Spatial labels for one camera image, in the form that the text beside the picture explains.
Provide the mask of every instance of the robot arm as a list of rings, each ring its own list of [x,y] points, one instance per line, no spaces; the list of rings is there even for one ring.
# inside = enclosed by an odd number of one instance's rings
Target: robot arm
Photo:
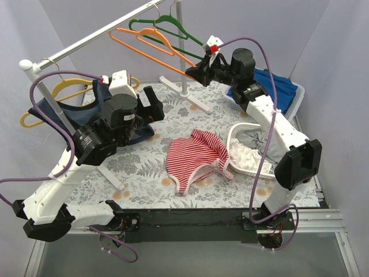
[[[213,47],[211,39],[205,46],[206,54],[194,68],[188,68],[186,74],[208,86],[217,81],[232,87],[235,102],[252,116],[265,132],[269,132],[274,113],[273,102],[268,92],[254,80],[255,60],[253,53],[245,48],[236,49],[232,54],[231,64]],[[255,219],[262,219],[288,205],[297,192],[299,185],[308,182],[317,174],[322,146],[318,140],[309,140],[297,131],[281,114],[276,114],[273,127],[272,143],[278,145],[282,159],[274,170],[279,186],[262,204],[261,213]],[[278,216],[267,220],[265,224],[273,225]]]
[[[112,96],[104,101],[99,117],[90,119],[72,136],[76,153],[64,175],[54,178],[66,167],[69,148],[50,173],[50,180],[44,181],[27,199],[12,204],[16,215],[27,220],[24,225],[27,237],[51,242],[71,228],[105,225],[116,230],[126,221],[127,215],[113,200],[95,205],[67,205],[65,201],[89,173],[116,153],[117,147],[128,145],[135,130],[164,119],[163,104],[153,89],[144,88],[150,101],[150,106],[144,107],[129,80],[125,70],[113,74],[109,86]]]

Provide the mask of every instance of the green hanger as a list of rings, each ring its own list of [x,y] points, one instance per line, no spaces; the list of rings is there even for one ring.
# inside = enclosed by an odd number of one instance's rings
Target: green hanger
[[[162,22],[169,22],[169,23],[172,23],[174,26],[176,26],[178,28],[178,30],[181,31],[182,34],[184,34],[185,36],[182,36],[182,35],[178,35],[177,33],[173,33],[169,30],[166,30],[164,28],[160,28],[158,26],[156,26],[157,23],[162,23]],[[170,35],[173,35],[173,36],[176,36],[177,38],[181,38],[181,39],[191,39],[192,41],[196,42],[197,44],[199,44],[200,46],[203,46],[204,44],[199,41],[197,38],[195,38],[194,36],[192,36],[191,34],[189,34],[184,28],[183,26],[181,25],[181,23],[175,19],[174,17],[172,17],[170,14],[166,14],[164,16],[160,16],[158,19],[132,19],[131,21],[129,21],[129,28],[133,31],[135,31],[133,28],[132,28],[132,25],[133,23],[151,23],[153,24],[154,27],[156,27],[158,30],[161,30],[165,33],[168,33]],[[158,42],[160,44],[164,44],[163,42],[161,42],[160,40],[158,39],[155,39],[151,36],[144,36],[145,38],[147,39],[150,39],[150,40],[153,40],[154,42]],[[186,55],[189,55],[191,57],[194,57],[196,59],[202,59],[202,57],[196,55],[196,54],[193,54],[191,52],[188,52],[186,50],[183,50],[183,49],[180,49],[178,47],[175,47],[175,46],[172,46],[175,50],[177,51],[180,51]]]

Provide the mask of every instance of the red and white striped fabric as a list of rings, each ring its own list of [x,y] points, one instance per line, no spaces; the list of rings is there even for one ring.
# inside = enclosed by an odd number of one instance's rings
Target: red and white striped fabric
[[[177,192],[185,194],[190,185],[215,171],[226,179],[229,154],[219,138],[210,132],[194,129],[190,138],[178,138],[171,143],[167,155],[167,171],[177,184]]]

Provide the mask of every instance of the table surface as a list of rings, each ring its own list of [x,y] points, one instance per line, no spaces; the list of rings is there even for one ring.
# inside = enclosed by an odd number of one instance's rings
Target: table surface
[[[193,129],[215,133],[226,144],[232,125],[256,122],[228,105],[221,93],[225,89],[224,85],[211,83],[204,88],[196,82],[187,83],[191,94],[213,107],[213,112],[209,115],[159,83],[141,84],[138,92],[143,94],[142,88],[147,85],[153,87],[158,99],[163,102],[165,119],[151,124],[155,130],[152,138],[118,149],[117,154],[103,163],[124,184],[124,189],[117,191],[104,176],[94,171],[74,190],[67,202],[96,204],[113,199],[122,208],[131,209],[248,207],[253,177],[234,173],[235,177],[227,181],[220,174],[214,173],[191,184],[189,193],[181,196],[176,193],[174,181],[168,178],[165,159],[170,143],[179,137],[190,137]],[[93,100],[93,93],[86,93],[83,104]],[[259,180],[255,207],[260,207],[267,199],[275,184],[275,180]],[[315,185],[312,179],[302,186],[292,202],[298,207],[318,207]]]

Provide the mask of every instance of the blue cloth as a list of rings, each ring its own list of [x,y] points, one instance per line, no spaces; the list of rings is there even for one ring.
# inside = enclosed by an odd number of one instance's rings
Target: blue cloth
[[[254,79],[258,81],[269,93],[270,97],[274,101],[274,93],[272,89],[272,82],[270,80],[269,72],[266,70],[260,70],[255,68]],[[294,85],[289,78],[280,77],[273,74],[274,83],[276,84],[278,104],[277,108],[286,114],[288,108],[292,104],[292,101],[296,95],[297,85]],[[232,90],[227,93],[232,97]]]
[[[71,124],[78,129],[81,126],[87,124],[89,119],[98,114],[101,111],[103,103],[106,98],[111,96],[108,87],[104,84],[98,82],[98,80],[93,80],[92,82],[93,94],[95,96],[95,100],[84,107],[75,107],[70,106],[61,102],[58,102],[60,108],[62,108],[65,116],[69,119]],[[59,117],[55,114],[54,110],[51,108],[49,103],[43,98],[41,101],[37,103],[41,111],[43,111],[48,117],[50,117],[59,127],[61,127],[64,131],[69,133],[68,129],[64,126]],[[30,114],[38,117],[39,119],[44,120],[44,118],[35,110],[35,108],[30,108],[28,111]],[[154,135],[154,130],[150,125],[143,125],[140,129],[134,132],[132,139],[129,142],[129,145],[133,145],[136,143],[140,143]]]

